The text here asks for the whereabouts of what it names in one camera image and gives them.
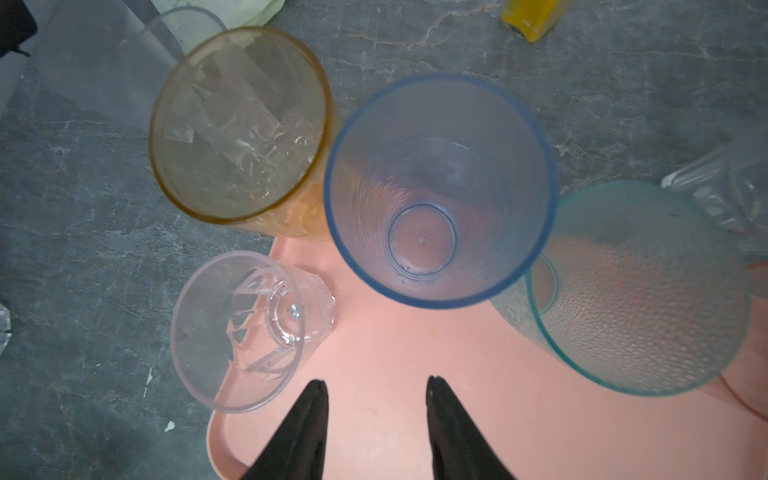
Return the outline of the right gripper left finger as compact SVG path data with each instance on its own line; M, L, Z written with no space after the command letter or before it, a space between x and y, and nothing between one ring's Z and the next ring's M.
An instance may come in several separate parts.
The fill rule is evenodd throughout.
M242 480L321 480L329 396L326 383L310 381Z

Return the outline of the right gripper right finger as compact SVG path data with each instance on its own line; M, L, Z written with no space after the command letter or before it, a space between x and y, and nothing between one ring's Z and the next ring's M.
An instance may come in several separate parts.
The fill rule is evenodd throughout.
M442 377L428 379L426 405L435 479L515 479Z

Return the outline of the pink plastic tray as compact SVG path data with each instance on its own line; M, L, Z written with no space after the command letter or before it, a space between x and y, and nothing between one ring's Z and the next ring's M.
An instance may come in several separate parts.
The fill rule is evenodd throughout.
M330 242L279 239L278 261L320 275L330 336L266 406L212 415L224 479L258 457L313 379L329 391L328 479L428 479L426 385L444 378L520 479L763 479L767 425L701 392L642 398L600 387L512 328L489 303L426 310L364 284Z

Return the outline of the clear faceted glass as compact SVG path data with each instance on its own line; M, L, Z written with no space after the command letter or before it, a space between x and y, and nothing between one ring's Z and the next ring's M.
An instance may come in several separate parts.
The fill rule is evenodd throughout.
M320 276L252 251L202 265L173 309L170 345L187 392L225 413L258 409L331 334L335 298Z

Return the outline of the teal plastic cup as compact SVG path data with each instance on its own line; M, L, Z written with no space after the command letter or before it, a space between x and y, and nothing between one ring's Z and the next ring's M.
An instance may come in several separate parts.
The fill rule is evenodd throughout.
M729 234L690 197L612 181L559 203L537 261L491 304L592 382L664 397L731 364L748 332L750 290Z

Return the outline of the blue plastic cup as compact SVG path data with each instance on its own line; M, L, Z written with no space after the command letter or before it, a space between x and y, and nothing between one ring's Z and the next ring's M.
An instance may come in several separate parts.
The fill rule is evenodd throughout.
M324 180L333 242L378 293L424 309L483 302L547 243L557 165L514 95L451 73L401 79L338 134Z

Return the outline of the amber plastic cup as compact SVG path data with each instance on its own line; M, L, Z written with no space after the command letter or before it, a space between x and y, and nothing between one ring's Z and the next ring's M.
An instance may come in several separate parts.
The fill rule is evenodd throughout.
M324 174L337 132L316 55L284 31L240 27L200 44L168 76L149 157L161 190L192 218L323 241Z

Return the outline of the pink plastic cup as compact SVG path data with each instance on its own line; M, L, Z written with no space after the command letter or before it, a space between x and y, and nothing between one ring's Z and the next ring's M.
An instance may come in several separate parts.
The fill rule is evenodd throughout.
M748 268L751 318L742 347L720 375L700 390L767 421L767 262Z

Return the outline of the clear glass pouch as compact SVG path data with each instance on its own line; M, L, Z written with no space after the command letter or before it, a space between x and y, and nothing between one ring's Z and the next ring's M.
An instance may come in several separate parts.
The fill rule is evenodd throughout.
M123 1L62 1L32 61L49 90L146 130L168 75L224 29L198 6L173 8L143 23Z
M660 185L691 197L749 255L767 255L767 123L664 177Z

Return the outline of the yellow spice jar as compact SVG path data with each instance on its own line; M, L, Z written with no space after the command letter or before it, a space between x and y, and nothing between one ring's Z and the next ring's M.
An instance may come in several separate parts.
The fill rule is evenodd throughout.
M540 40L568 11L572 0L508 0L501 20L529 43Z

